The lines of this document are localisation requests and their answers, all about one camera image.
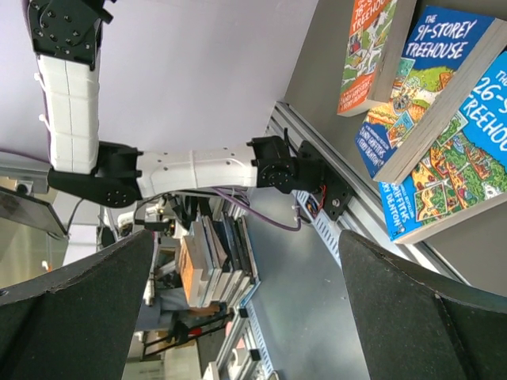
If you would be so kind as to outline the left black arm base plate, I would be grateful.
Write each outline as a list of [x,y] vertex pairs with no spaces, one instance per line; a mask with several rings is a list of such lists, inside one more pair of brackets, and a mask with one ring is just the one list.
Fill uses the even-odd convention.
[[315,220],[319,212],[323,211],[332,222],[336,222],[355,195],[352,187],[310,142],[304,140],[301,143],[298,155],[309,159],[320,169],[319,186],[303,196],[305,212],[311,220]]

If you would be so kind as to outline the blue 91-Storey Treehouse book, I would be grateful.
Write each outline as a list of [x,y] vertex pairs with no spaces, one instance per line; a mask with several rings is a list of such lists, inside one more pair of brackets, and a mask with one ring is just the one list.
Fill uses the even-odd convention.
[[388,102],[371,108],[356,134],[370,178],[400,182],[505,46],[504,20],[426,6]]

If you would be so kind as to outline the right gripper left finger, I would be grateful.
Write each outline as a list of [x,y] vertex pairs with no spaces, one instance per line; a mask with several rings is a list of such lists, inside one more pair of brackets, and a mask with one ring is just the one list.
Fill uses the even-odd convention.
[[120,379],[151,268],[143,230],[1,290],[3,379]]

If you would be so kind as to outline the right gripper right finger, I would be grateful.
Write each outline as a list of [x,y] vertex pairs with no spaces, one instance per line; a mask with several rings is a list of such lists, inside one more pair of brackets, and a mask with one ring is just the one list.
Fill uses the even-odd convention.
[[372,379],[504,379],[506,298],[344,230],[339,254]]

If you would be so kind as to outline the blue 26-Storey Treehouse book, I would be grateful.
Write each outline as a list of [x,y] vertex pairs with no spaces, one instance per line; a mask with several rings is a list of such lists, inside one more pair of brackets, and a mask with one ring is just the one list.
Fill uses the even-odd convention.
[[387,234],[414,244],[506,201],[506,54],[400,184],[379,185]]

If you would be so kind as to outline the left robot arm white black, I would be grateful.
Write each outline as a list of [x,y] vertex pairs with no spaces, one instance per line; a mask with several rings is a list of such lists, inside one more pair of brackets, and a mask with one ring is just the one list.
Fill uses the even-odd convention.
[[284,194],[322,189],[325,164],[292,153],[279,136],[182,154],[101,141],[102,27],[112,15],[101,1],[26,1],[23,6],[44,97],[40,119],[48,132],[51,187],[113,208],[198,188],[275,188]]

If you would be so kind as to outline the orange 78-Storey Treehouse book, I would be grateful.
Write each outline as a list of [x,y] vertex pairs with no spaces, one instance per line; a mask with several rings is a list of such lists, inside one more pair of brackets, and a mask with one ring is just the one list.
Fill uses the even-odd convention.
[[391,96],[415,0],[356,0],[347,38],[339,116],[355,116]]

